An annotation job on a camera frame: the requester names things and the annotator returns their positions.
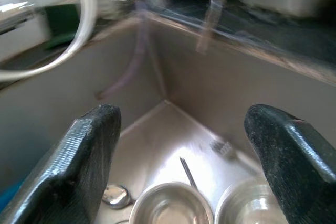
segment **sink wall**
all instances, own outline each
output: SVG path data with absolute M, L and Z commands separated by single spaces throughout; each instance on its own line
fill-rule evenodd
M 134 55 L 137 26 L 116 29 L 60 67 L 0 93 L 0 193 L 23 179 L 73 119 L 100 103 L 117 105 L 123 129 L 163 98 L 151 58 L 124 87 L 105 100 L 95 94 L 115 83 Z
M 256 157 L 243 122 L 259 103 L 310 122 L 336 147 L 335 86 L 247 55 L 230 39 L 212 40 L 203 55 L 195 33 L 160 22 L 154 30 L 169 100 L 236 147 Z

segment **utensil handle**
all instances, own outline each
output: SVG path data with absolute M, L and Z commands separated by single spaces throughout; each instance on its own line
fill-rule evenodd
M 191 175 L 191 172 L 190 172 L 189 167 L 188 167 L 188 165 L 187 165 L 187 162 L 186 162 L 185 159 L 182 158 L 182 157 L 180 157 L 180 161 L 181 161 L 181 163 L 182 163 L 182 166 L 183 166 L 183 168 L 184 168 L 185 173 L 187 174 L 187 177 L 188 177 L 188 179 L 189 179 L 190 185 L 191 185 L 192 187 L 194 187 L 196 190 L 198 190 L 198 189 L 197 189 L 197 186 L 196 186 L 196 183 L 195 183 L 195 180 L 194 180 L 194 178 L 193 178 L 193 175 Z
M 336 151 L 309 123 L 252 106 L 245 131 L 289 224 L 336 223 Z
M 93 223 L 120 129 L 120 110 L 111 105 L 76 119 L 1 212 L 0 223 Z

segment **green object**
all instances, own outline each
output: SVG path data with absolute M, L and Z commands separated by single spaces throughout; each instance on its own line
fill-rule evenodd
M 46 48 L 70 43 L 76 35 L 79 25 L 79 15 L 75 4 L 46 6 L 45 12 L 51 32 L 51 40 Z

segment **dark countertop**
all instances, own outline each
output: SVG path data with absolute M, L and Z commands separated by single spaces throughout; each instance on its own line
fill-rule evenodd
M 159 14 L 199 28 L 208 7 L 209 0 L 171 0 Z M 294 18 L 227 0 L 216 30 L 246 43 L 281 51 L 295 58 L 295 64 L 302 62 L 318 69 L 321 75 L 326 68 L 325 76 L 319 79 L 336 84 L 336 26 L 321 18 Z
M 208 7 L 209 0 L 170 0 L 165 10 L 156 13 L 199 29 Z M 103 34 L 114 24 L 107 20 L 97 21 L 92 37 Z M 227 0 L 216 31 L 244 45 L 275 52 L 269 57 L 286 61 L 286 67 L 336 85 L 336 26 L 327 25 L 319 19 L 292 18 L 250 8 L 239 0 Z M 45 50 L 41 44 L 1 62 L 0 69 L 29 69 L 44 65 L 57 57 L 65 47 Z M 0 83 L 0 89 L 11 83 Z
M 183 23 L 201 25 L 207 8 L 208 0 L 174 0 L 160 14 Z M 336 28 L 316 21 L 252 10 L 234 1 L 228 2 L 223 10 L 217 29 L 336 67 Z

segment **bowl rim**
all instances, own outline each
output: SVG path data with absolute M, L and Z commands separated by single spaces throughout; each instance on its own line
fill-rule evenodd
M 158 191 L 160 189 L 163 188 L 167 188 L 167 187 L 179 187 L 182 189 L 187 190 L 188 192 L 190 192 L 191 194 L 193 194 L 197 200 L 201 203 L 201 205 L 203 206 L 207 218 L 208 218 L 208 224 L 214 224 L 214 215 L 213 212 L 211 210 L 211 207 L 208 203 L 208 201 L 206 200 L 206 198 L 201 194 L 201 192 L 199 192 L 198 190 L 196 190 L 195 188 L 193 188 L 192 186 L 182 183 L 182 182 L 167 182 L 167 183 L 162 183 L 162 184 L 154 184 L 151 185 L 149 187 L 147 187 L 142 193 L 141 195 L 138 197 L 138 199 L 136 200 L 132 210 L 131 210 L 131 214 L 130 214 L 130 219 L 129 219 L 129 224 L 137 224 L 135 223 L 135 218 L 138 214 L 138 211 L 144 201 L 144 199 L 152 194 L 154 191 Z
M 238 191 L 241 187 L 245 187 L 245 186 L 248 186 L 250 184 L 255 184 L 255 183 L 266 185 L 269 188 L 270 192 L 272 192 L 266 178 L 262 175 L 252 177 L 252 178 L 248 178 L 248 179 L 244 179 L 238 184 L 230 185 L 223 192 L 223 194 L 221 195 L 221 197 L 218 201 L 218 204 L 216 206 L 216 211 L 215 211 L 214 224 L 219 224 L 219 215 L 222 213 L 223 209 L 226 207 L 228 202 L 231 200 L 234 192 Z

